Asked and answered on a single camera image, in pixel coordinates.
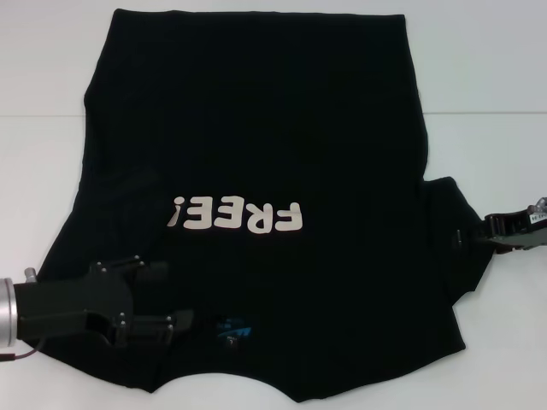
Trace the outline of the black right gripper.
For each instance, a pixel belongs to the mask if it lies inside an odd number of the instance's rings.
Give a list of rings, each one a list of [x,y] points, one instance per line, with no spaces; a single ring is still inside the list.
[[[492,245],[497,255],[545,246],[546,211],[535,208],[516,213],[507,231],[501,214],[487,215],[470,226],[458,228],[453,235],[453,245],[456,248]]]

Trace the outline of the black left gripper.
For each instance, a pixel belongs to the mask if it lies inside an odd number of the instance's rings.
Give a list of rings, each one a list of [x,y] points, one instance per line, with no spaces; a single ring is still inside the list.
[[[96,332],[116,347],[169,345],[192,327],[194,311],[133,315],[130,285],[164,282],[168,263],[141,255],[96,261],[85,275],[16,284],[15,335],[23,341]]]

